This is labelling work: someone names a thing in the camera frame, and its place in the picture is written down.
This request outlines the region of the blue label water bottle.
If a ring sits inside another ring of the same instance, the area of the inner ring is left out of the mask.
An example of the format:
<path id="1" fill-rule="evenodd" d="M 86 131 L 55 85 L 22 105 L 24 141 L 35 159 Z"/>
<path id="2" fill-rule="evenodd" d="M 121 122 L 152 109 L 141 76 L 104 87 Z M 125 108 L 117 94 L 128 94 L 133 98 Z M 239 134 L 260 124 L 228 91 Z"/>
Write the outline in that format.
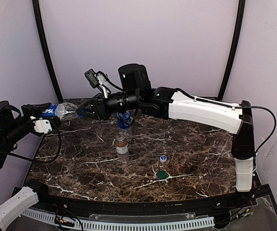
<path id="1" fill-rule="evenodd" d="M 121 132 L 126 136 L 128 142 L 133 138 L 132 135 L 132 122 L 133 118 L 129 111 L 117 113 L 117 123 Z"/>

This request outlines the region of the blue bottle cap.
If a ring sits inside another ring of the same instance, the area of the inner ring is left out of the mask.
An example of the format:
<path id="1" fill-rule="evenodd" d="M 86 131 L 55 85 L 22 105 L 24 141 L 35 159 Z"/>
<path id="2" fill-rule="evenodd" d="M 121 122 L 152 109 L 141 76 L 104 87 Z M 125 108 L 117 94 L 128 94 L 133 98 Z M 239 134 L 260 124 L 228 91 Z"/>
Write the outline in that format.
<path id="1" fill-rule="evenodd" d="M 167 156 L 166 155 L 161 155 L 159 159 L 160 159 L 161 163 L 165 163 L 167 161 Z"/>

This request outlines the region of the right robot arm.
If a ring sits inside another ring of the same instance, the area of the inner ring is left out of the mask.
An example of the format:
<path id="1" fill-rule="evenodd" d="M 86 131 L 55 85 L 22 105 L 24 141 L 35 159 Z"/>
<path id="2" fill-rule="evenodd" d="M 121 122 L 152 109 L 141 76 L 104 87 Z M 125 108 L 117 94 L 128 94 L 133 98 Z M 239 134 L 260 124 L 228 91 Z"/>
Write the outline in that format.
<path id="1" fill-rule="evenodd" d="M 111 114 L 140 110 L 162 118 L 196 122 L 233 134 L 231 153 L 236 164 L 236 190 L 249 192 L 253 184 L 255 145 L 251 105 L 248 101 L 222 103 L 192 96 L 180 88 L 152 88 L 142 64 L 126 64 L 118 69 L 120 92 L 99 93 L 77 109 L 83 118 L 106 120 Z"/>

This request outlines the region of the green bottle cap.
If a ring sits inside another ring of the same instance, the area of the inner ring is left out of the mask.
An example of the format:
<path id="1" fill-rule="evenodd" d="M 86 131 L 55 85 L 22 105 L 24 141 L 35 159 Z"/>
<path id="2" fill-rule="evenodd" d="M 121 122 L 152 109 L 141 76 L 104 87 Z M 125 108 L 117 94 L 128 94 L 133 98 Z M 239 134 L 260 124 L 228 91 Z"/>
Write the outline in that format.
<path id="1" fill-rule="evenodd" d="M 157 177 L 161 180 L 164 180 L 167 178 L 167 172 L 164 170 L 160 170 L 157 172 Z"/>

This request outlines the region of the Pepsi label bottle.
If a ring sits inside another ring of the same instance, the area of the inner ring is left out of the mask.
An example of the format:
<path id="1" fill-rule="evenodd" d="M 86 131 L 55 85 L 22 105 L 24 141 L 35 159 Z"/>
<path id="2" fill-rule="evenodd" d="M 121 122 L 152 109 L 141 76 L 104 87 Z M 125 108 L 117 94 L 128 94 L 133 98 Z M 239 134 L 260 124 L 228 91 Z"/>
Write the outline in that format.
<path id="1" fill-rule="evenodd" d="M 51 104 L 42 113 L 42 117 L 57 116 L 61 121 L 77 119 L 80 116 L 77 114 L 78 107 L 73 103 Z"/>

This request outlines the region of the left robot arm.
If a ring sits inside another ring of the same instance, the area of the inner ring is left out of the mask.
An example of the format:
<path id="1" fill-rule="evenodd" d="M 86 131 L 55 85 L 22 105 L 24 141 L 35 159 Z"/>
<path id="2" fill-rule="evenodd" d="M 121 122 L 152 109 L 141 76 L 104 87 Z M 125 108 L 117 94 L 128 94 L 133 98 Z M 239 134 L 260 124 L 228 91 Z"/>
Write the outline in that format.
<path id="1" fill-rule="evenodd" d="M 15 157 L 13 151 L 17 142 L 32 133 L 51 133 L 58 129 L 61 120 L 56 115 L 46 115 L 44 112 L 50 103 L 23 105 L 18 109 L 8 101 L 0 102 L 0 170 L 8 156 Z M 22 215 L 27 209 L 39 202 L 45 202 L 49 196 L 46 184 L 38 180 L 29 180 L 13 197 L 0 205 L 0 231 Z"/>

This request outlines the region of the green cap coffee bottle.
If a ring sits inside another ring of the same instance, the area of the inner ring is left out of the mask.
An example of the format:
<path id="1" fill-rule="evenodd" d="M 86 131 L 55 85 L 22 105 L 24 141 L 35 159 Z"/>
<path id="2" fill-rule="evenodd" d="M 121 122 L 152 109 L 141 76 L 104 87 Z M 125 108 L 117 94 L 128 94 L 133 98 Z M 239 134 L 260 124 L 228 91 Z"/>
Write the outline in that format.
<path id="1" fill-rule="evenodd" d="M 122 164 L 129 162 L 129 147 L 128 141 L 124 133 L 119 132 L 115 136 L 115 148 L 118 156 L 118 160 Z"/>

